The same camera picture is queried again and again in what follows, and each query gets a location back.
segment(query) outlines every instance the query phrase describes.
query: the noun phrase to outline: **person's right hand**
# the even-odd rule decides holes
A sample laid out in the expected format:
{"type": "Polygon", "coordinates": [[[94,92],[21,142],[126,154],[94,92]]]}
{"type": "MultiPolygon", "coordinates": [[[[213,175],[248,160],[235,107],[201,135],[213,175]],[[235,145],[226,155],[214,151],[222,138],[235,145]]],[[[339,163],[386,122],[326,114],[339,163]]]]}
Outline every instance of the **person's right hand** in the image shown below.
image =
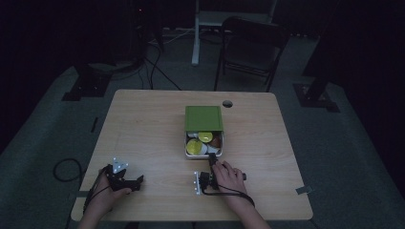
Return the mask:
{"type": "MultiPolygon", "coordinates": [[[[224,165],[217,161],[212,166],[212,170],[214,171],[222,193],[236,193],[225,189],[228,188],[247,194],[241,170],[232,168],[232,166],[226,161],[224,161],[224,165]]],[[[224,196],[224,200],[228,207],[238,215],[244,209],[254,207],[247,199],[241,197],[224,196]]]]}

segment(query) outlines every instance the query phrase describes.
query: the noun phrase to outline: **green box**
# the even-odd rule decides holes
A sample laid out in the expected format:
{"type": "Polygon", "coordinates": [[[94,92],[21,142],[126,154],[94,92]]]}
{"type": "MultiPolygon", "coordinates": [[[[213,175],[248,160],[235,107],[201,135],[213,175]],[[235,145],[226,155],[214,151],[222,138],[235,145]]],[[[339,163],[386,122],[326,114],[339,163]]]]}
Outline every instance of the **green box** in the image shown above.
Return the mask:
{"type": "Polygon", "coordinates": [[[184,130],[184,148],[187,158],[208,158],[208,153],[215,153],[217,156],[222,155],[224,125],[220,106],[186,106],[184,130]],[[212,140],[204,141],[209,140],[209,137],[204,138],[203,135],[212,135],[212,140]],[[192,147],[192,143],[196,144],[199,149],[202,145],[202,149],[197,150],[200,151],[199,153],[194,152],[196,147],[192,147]]]}

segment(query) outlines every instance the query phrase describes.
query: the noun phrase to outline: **box lid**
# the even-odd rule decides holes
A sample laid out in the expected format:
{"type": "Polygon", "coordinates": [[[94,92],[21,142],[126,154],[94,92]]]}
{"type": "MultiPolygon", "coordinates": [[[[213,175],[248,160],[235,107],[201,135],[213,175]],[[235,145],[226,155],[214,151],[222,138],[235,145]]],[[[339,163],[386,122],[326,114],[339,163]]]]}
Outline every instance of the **box lid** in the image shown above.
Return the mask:
{"type": "Polygon", "coordinates": [[[186,106],[185,130],[197,131],[223,131],[223,118],[219,106],[186,106]]]}

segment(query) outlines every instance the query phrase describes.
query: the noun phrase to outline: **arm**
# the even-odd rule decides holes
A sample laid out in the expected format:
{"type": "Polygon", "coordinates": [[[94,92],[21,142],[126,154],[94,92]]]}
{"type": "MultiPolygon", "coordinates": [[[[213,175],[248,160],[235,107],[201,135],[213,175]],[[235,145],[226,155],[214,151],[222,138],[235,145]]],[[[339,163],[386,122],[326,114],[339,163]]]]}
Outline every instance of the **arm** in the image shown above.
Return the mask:
{"type": "Polygon", "coordinates": [[[116,201],[125,195],[130,194],[131,191],[132,190],[130,188],[125,188],[114,192],[110,187],[107,177],[105,174],[102,174],[102,177],[95,189],[95,194],[87,206],[86,212],[84,213],[83,218],[81,219],[77,228],[96,228],[98,222],[104,217],[104,215],[113,209],[116,201]]]}
{"type": "MultiPolygon", "coordinates": [[[[226,161],[224,161],[224,166],[219,161],[212,166],[215,176],[217,177],[217,182],[220,185],[220,191],[226,193],[229,192],[229,190],[225,188],[229,188],[247,194],[242,171],[232,168],[226,161]]],[[[235,196],[224,196],[224,200],[228,207],[241,219],[246,229],[270,228],[268,223],[247,199],[235,196]]]]}

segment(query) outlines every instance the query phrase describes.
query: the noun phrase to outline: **hand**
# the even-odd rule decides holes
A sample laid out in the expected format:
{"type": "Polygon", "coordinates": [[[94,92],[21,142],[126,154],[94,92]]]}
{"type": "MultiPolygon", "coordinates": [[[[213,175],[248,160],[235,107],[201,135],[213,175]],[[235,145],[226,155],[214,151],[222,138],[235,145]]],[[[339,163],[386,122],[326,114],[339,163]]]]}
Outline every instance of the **hand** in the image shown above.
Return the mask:
{"type": "Polygon", "coordinates": [[[98,222],[105,214],[113,209],[120,198],[132,192],[130,188],[113,191],[104,172],[94,190],[93,198],[86,208],[78,228],[96,228],[98,222]]]}
{"type": "MultiPolygon", "coordinates": [[[[217,161],[212,166],[212,169],[215,177],[217,178],[217,183],[220,185],[220,191],[222,193],[236,193],[225,189],[228,188],[247,194],[244,184],[244,177],[241,170],[232,168],[232,166],[226,161],[224,161],[224,166],[217,161]]],[[[228,207],[238,215],[239,212],[246,207],[253,207],[247,199],[241,197],[224,196],[224,200],[228,207]]]]}

